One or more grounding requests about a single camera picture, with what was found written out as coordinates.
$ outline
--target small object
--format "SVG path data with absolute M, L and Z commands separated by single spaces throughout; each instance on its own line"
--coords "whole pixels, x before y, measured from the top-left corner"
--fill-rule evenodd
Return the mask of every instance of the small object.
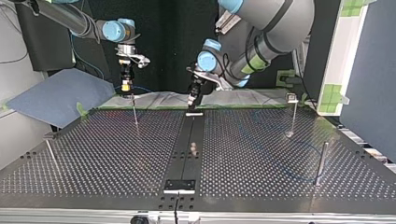
M 191 147 L 190 147 L 191 153 L 193 156 L 197 156 L 198 152 L 197 152 L 197 144 L 196 143 L 191 143 Z
M 131 219 L 131 224 L 149 224 L 148 217 L 136 216 Z
M 298 103 L 297 95 L 295 93 L 287 93 L 286 94 L 286 101 L 288 104 L 296 104 Z
M 329 148 L 329 143 L 325 142 L 323 144 L 323 148 L 322 151 L 320 153 L 320 161 L 319 161 L 319 166 L 318 166 L 318 174 L 317 174 L 317 178 L 315 178 L 315 182 L 314 185 L 316 187 L 320 186 L 320 180 L 323 177 L 323 170 L 324 170 L 324 163 L 326 160 L 326 154 L 327 154 L 327 149 Z

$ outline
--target robotic arm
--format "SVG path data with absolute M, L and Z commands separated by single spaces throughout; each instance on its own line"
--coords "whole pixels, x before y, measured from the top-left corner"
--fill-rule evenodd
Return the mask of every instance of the robotic arm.
M 261 32 L 236 62 L 224 57 L 219 42 L 206 40 L 195 68 L 188 68 L 193 73 L 190 111 L 198 105 L 196 99 L 206 81 L 217 83 L 221 90 L 244 87 L 251 74 L 270 66 L 278 55 L 297 48 L 308 36 L 315 14 L 313 0 L 219 0 L 219 4 Z
M 133 95 L 132 85 L 134 72 L 132 66 L 137 64 L 139 68 L 144 68 L 150 63 L 148 58 L 136 53 L 136 47 L 134 45 L 139 35 L 135 34 L 133 20 L 118 19 L 117 21 L 95 21 L 78 8 L 69 4 L 52 4 L 45 0 L 9 1 L 25 4 L 32 9 L 35 15 L 42 14 L 60 23 L 68 28 L 74 36 L 80 38 L 93 38 L 96 39 L 98 43 L 100 40 L 108 40 L 117 43 L 116 51 L 120 63 L 121 90 L 124 95 Z M 65 2 L 76 2 L 76 0 L 67 0 Z

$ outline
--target perforated table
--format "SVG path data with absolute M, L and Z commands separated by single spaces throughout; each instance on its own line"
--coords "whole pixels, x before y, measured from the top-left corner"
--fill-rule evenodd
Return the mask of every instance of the perforated table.
M 0 171 L 0 207 L 396 215 L 396 175 L 307 108 L 92 111 Z M 321 185 L 313 185 L 329 143 Z M 191 151 L 191 144 L 196 151 Z M 195 194 L 164 194 L 168 180 Z

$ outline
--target light gray wall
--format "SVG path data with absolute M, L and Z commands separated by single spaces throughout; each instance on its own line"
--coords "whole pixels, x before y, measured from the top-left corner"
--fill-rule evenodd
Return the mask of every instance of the light gray wall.
M 17 17 L 8 9 L 5 12 L 19 26 Z M 0 62 L 19 59 L 25 52 L 21 35 L 0 15 Z M 0 169 L 37 146 L 50 131 L 41 121 L 1 108 L 42 80 L 43 74 L 33 71 L 29 56 L 17 63 L 0 63 Z

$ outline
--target black curtain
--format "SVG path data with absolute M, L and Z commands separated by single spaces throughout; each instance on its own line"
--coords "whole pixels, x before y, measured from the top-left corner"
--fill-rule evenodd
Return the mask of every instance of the black curtain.
M 152 91 L 186 92 L 191 74 L 186 66 L 196 61 L 206 38 L 216 38 L 217 0 L 91 0 L 95 19 L 135 21 L 138 52 L 151 59 L 135 69 L 135 85 Z M 103 42 L 113 82 L 120 84 L 114 43 Z

